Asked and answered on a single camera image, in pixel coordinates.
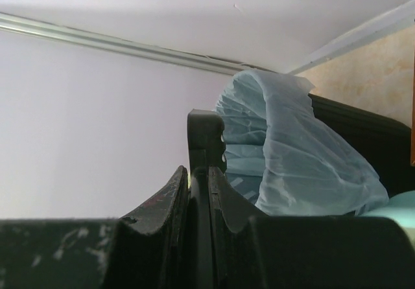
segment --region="trash bag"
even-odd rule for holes
[[[269,215],[356,215],[388,202],[372,166],[314,117],[305,78],[260,70],[233,77],[215,111],[227,177]]]

